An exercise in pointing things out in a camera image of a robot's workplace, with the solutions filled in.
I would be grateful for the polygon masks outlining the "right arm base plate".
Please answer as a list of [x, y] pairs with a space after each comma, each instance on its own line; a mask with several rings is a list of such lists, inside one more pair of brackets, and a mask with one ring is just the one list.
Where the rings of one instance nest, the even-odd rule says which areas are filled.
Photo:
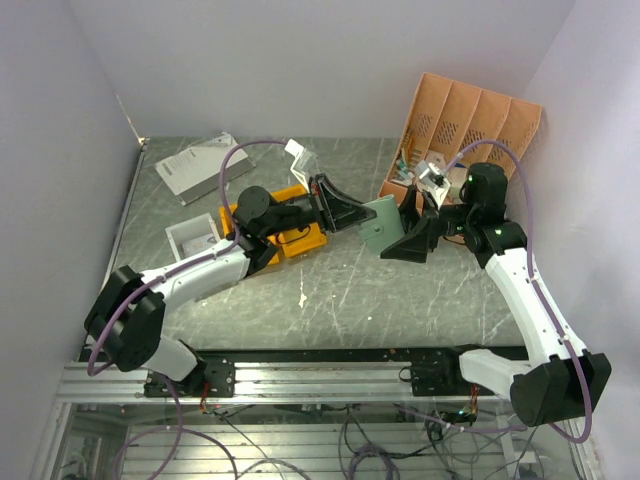
[[462, 396], [470, 394], [472, 384], [461, 373], [460, 357], [463, 347], [410, 348], [404, 351], [409, 363], [398, 373], [408, 383], [414, 397]]

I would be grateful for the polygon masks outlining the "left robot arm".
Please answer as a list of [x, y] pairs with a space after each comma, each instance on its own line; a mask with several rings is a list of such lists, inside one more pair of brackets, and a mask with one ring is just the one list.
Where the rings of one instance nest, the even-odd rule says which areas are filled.
[[87, 372], [109, 366], [153, 371], [182, 397], [211, 387], [212, 369], [181, 340], [163, 333], [176, 308], [263, 270], [277, 253], [271, 237], [318, 226], [336, 233], [374, 219], [375, 211], [339, 191], [324, 174], [311, 177], [304, 194], [276, 199], [260, 186], [245, 189], [231, 214], [233, 233], [205, 251], [142, 273], [113, 271], [84, 321], [93, 339]]

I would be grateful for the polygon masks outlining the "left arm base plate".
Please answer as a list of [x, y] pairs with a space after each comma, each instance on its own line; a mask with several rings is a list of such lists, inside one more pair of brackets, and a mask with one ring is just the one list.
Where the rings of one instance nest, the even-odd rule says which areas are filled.
[[182, 342], [161, 343], [141, 368], [147, 371], [146, 398], [169, 398], [170, 385], [179, 397], [231, 398], [236, 370], [224, 356], [209, 355]]

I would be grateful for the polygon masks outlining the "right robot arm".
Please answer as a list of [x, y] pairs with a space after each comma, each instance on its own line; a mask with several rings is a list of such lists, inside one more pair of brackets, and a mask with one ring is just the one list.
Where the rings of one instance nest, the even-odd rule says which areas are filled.
[[564, 319], [546, 288], [523, 228], [507, 219], [504, 170], [490, 163], [472, 165], [460, 201], [446, 205], [446, 173], [423, 164], [399, 211], [404, 235], [384, 248], [383, 259], [423, 263], [440, 239], [460, 235], [499, 289], [526, 347], [525, 361], [509, 360], [486, 348], [462, 353], [440, 373], [450, 394], [465, 394], [475, 384], [509, 400], [529, 427], [555, 424], [592, 414], [611, 375], [603, 353], [594, 354]]

